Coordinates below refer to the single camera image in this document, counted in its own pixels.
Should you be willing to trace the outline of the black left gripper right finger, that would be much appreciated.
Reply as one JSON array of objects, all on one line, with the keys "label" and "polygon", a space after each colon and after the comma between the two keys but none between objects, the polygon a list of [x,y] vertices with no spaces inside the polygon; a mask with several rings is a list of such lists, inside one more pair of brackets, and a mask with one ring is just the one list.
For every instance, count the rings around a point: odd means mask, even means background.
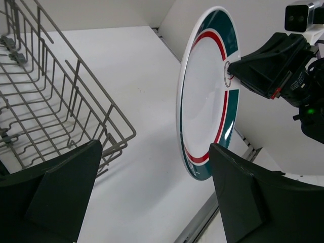
[{"label": "black left gripper right finger", "polygon": [[247,161],[219,144],[209,159],[227,242],[323,242],[323,188]]}]

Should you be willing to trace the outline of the white plate teal red rim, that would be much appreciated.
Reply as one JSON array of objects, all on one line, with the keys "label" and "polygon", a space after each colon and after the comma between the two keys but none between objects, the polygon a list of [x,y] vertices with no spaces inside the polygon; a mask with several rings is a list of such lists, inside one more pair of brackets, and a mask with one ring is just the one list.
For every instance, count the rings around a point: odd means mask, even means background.
[{"label": "white plate teal red rim", "polygon": [[176,126],[182,160],[198,181],[211,177],[209,147],[228,147],[237,116],[240,82],[229,74],[240,60],[236,26],[221,6],[207,9],[188,39],[178,79]]}]

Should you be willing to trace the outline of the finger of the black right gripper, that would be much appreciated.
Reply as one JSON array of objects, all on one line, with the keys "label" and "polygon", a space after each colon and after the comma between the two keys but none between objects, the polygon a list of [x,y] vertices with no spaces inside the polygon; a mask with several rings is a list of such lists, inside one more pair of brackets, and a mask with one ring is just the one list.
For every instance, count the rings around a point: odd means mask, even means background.
[{"label": "finger of the black right gripper", "polygon": [[228,73],[250,91],[270,99],[288,73],[288,66],[308,46],[301,34],[276,32],[255,52],[231,63]]}]

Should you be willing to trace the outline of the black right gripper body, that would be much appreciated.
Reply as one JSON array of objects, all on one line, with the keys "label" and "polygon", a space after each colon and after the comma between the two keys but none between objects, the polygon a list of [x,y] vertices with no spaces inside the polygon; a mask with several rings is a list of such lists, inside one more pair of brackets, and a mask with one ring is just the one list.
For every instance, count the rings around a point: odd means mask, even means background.
[{"label": "black right gripper body", "polygon": [[293,121],[300,123],[304,135],[323,144],[323,58],[318,54],[317,44],[294,48],[289,78],[271,98],[282,97],[298,108]]}]

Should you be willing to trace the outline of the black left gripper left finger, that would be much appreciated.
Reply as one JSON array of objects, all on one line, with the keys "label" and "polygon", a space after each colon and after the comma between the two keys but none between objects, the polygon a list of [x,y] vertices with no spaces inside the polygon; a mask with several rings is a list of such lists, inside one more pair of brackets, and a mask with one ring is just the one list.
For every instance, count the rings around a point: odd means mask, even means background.
[{"label": "black left gripper left finger", "polygon": [[1,165],[1,242],[77,242],[102,150],[92,140],[12,174]]}]

